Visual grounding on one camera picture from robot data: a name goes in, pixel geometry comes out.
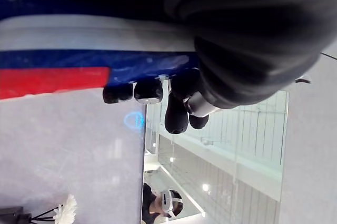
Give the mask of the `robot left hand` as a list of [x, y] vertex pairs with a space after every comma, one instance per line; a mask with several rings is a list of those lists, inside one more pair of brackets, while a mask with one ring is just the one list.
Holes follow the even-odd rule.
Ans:
[[171, 79], [165, 128], [203, 128], [214, 108], [256, 104], [302, 76], [336, 38], [336, 0], [86, 0], [119, 17], [180, 24], [199, 68]]

